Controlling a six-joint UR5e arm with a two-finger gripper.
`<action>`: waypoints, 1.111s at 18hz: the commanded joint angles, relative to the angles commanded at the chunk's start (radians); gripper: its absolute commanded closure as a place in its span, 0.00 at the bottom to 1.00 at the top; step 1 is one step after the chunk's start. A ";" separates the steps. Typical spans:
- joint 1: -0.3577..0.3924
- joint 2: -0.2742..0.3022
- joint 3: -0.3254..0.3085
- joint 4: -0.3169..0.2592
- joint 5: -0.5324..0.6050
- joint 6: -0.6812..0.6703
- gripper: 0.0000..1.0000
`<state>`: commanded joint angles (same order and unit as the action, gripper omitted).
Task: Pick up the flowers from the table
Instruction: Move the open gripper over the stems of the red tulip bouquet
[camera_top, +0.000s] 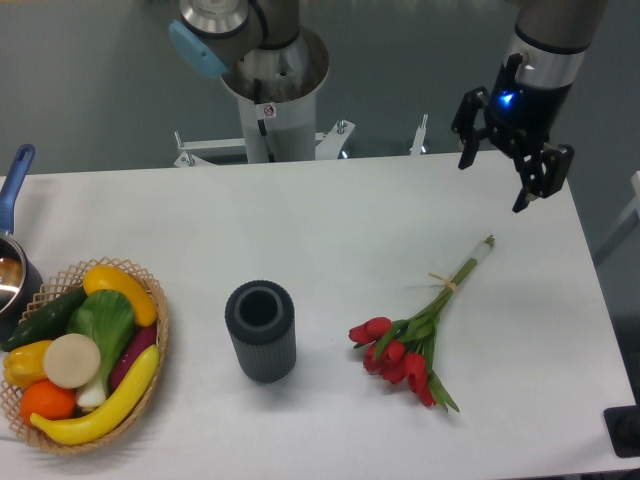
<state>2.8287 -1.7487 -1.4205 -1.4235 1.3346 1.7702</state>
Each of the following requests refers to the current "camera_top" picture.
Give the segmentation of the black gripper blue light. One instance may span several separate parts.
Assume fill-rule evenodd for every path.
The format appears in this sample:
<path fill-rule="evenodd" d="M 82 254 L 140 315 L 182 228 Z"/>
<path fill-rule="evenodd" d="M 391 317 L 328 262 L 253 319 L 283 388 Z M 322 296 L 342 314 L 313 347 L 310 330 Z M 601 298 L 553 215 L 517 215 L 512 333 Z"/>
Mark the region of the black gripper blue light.
<path fill-rule="evenodd" d="M 550 144 L 549 132 L 571 85 L 560 88 L 530 86 L 516 78 L 524 68 L 524 55 L 511 54 L 500 67 L 493 90 L 478 87 L 464 94 L 451 124 L 462 153 L 458 168 L 473 165 L 480 143 L 488 137 L 475 120 L 484 109 L 491 143 L 512 158 L 522 187 L 512 210 L 519 213 L 538 198 L 561 190 L 574 158 L 568 144 Z"/>

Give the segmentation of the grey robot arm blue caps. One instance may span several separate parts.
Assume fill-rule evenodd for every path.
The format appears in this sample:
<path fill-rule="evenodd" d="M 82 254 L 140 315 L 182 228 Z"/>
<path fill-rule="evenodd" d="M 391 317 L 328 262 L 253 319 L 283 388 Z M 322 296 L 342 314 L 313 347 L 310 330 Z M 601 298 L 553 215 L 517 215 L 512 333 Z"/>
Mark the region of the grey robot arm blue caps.
<path fill-rule="evenodd" d="M 464 94 L 451 128 L 470 167 L 488 141 L 520 177 L 515 211 L 558 192 L 574 150 L 549 135 L 606 9 L 603 1 L 522 1 L 494 85 Z M 252 163 L 316 156 L 316 95 L 329 69 L 295 1 L 184 1 L 169 39 L 200 75 L 236 97 Z"/>

